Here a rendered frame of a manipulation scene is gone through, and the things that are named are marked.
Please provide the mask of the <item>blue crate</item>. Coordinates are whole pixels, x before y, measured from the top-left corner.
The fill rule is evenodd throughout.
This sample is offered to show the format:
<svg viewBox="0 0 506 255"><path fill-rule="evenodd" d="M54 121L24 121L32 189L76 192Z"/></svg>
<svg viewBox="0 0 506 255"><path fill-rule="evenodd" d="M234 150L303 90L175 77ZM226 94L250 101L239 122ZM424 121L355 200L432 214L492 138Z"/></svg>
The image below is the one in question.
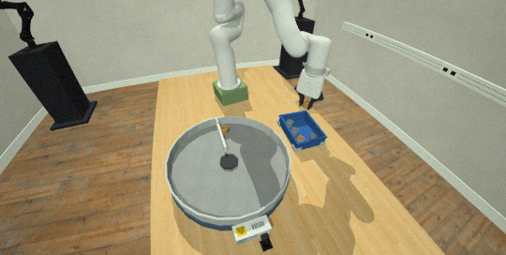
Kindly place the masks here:
<svg viewBox="0 0 506 255"><path fill-rule="evenodd" d="M288 119L293 120L292 127L288 127L287 125ZM325 139L328 138L307 111L280 114L279 123L288 140L290 141L290 144L293 144L296 149L302 147L303 150L306 148L318 146L320 145L320 143L324 142ZM291 132L292 128L299 129L297 136L294 136L293 133ZM309 140L308 138L310 133L317 134L318 138ZM302 142L298 142L296 140L298 136L304 136L305 140Z"/></svg>

